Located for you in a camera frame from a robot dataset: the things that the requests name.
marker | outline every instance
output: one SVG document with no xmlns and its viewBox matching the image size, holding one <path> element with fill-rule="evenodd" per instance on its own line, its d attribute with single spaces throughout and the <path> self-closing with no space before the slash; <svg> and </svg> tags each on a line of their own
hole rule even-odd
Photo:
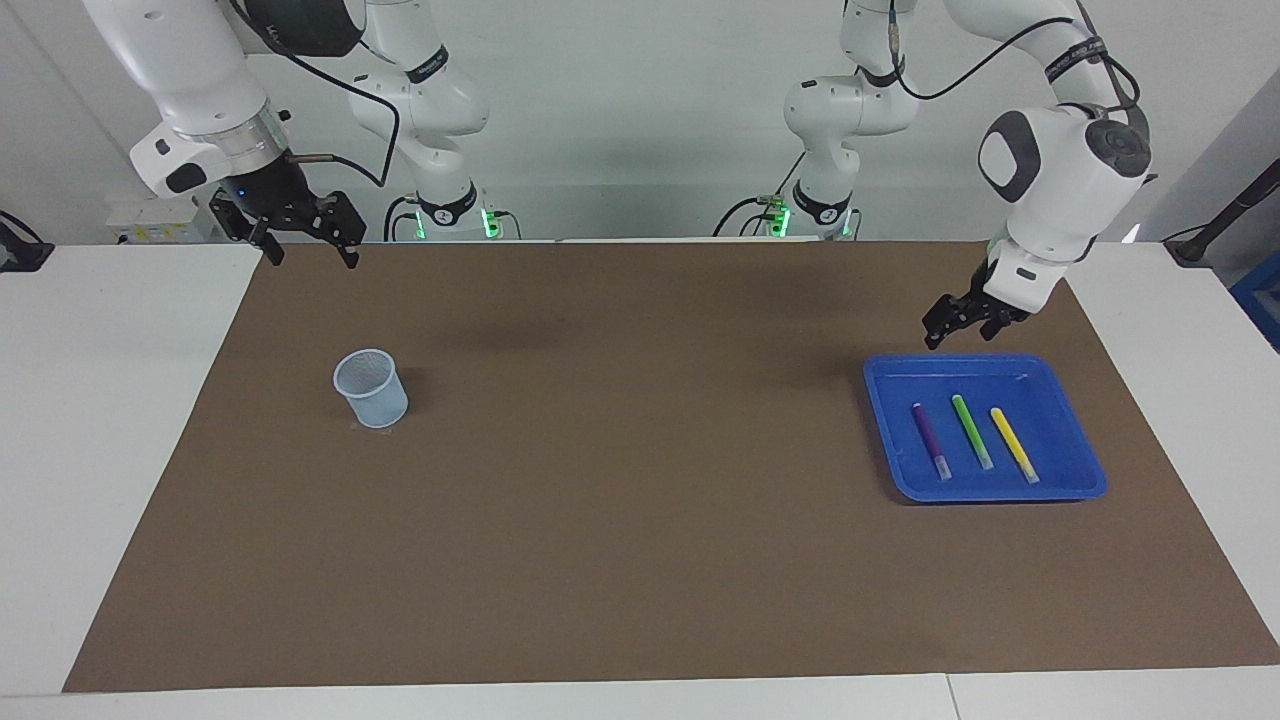
<svg viewBox="0 0 1280 720">
<path fill-rule="evenodd" d="M 1036 468 L 1032 466 L 1032 459 L 1027 457 L 1027 451 L 1023 450 L 1023 443 L 1018 442 L 1018 436 L 1014 434 L 1012 425 L 1009 424 L 1009 419 L 1005 418 L 1005 411 L 1000 407 L 991 409 L 991 419 L 996 421 L 996 427 L 1000 428 L 1000 434 L 1005 438 L 1005 445 L 1009 446 L 1009 451 L 1014 454 L 1014 460 L 1018 461 L 1018 466 L 1021 468 L 1023 475 L 1027 477 L 1027 482 L 1036 484 L 1039 482 L 1039 475 L 1036 474 Z"/>
<path fill-rule="evenodd" d="M 987 452 L 987 443 L 982 442 L 982 434 L 978 432 L 978 425 L 973 421 L 973 415 L 969 414 L 969 406 L 965 405 L 964 397 L 952 395 L 951 405 L 956 409 L 956 415 L 960 416 L 960 424 L 964 425 L 964 434 L 969 436 L 969 445 L 973 446 L 973 451 L 978 456 L 978 464 L 982 465 L 983 470 L 991 470 L 996 464 L 991 461 L 991 454 Z"/>
<path fill-rule="evenodd" d="M 924 414 L 924 407 L 919 402 L 911 406 L 911 416 L 915 418 L 915 429 L 920 430 L 924 450 L 929 451 L 933 466 L 938 469 L 938 477 L 943 480 L 950 480 L 951 466 L 947 465 L 947 459 L 942 455 L 942 446 L 938 445 L 938 436 L 933 434 L 933 425 L 929 424 L 929 416 Z"/>
</svg>

green marker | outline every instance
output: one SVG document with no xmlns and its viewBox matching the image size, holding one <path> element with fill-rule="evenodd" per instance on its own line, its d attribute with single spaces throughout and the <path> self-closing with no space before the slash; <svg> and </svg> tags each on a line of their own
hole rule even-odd
<svg viewBox="0 0 1280 720">
<path fill-rule="evenodd" d="M 991 470 L 996 464 L 991 461 L 991 454 L 987 452 L 987 445 L 982 442 L 982 434 L 978 433 L 978 425 L 974 424 L 973 415 L 969 414 L 969 406 L 964 404 L 964 397 L 952 395 L 951 405 L 955 406 L 956 415 L 960 416 L 960 424 L 964 425 L 964 434 L 969 436 L 969 445 L 978 454 L 978 464 L 982 465 L 983 470 Z"/>
</svg>

light blue mesh cup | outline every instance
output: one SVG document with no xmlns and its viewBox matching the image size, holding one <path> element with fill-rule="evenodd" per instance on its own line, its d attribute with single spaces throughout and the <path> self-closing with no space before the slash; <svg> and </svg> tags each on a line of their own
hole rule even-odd
<svg viewBox="0 0 1280 720">
<path fill-rule="evenodd" d="M 333 387 L 366 428 L 389 428 L 408 411 L 396 361 L 381 350 L 357 350 L 343 357 L 333 372 Z"/>
</svg>

blue tray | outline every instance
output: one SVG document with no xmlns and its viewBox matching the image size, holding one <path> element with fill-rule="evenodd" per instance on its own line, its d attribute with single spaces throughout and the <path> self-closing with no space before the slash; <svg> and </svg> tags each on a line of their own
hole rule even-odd
<svg viewBox="0 0 1280 720">
<path fill-rule="evenodd" d="M 1107 492 L 1066 393 L 1047 363 L 1030 355 L 904 355 L 864 368 L 893 483 L 918 502 L 1048 502 L 1093 500 Z M 951 396 L 964 396 L 995 461 L 983 470 Z M 919 402 L 955 475 L 941 480 L 911 418 Z M 1001 407 L 1041 478 L 1030 484 L 991 420 Z"/>
</svg>

table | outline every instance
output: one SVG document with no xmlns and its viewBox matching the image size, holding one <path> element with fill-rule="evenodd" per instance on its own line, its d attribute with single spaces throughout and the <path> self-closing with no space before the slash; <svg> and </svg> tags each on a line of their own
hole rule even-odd
<svg viewBox="0 0 1280 720">
<path fill-rule="evenodd" d="M 256 263 L 237 246 L 64 247 L 0 277 L 0 716 L 1262 719 L 1280 705 L 1280 667 L 58 697 Z M 1276 633 L 1280 357 L 1212 273 L 1158 246 L 1101 245 L 1069 282 Z"/>
</svg>

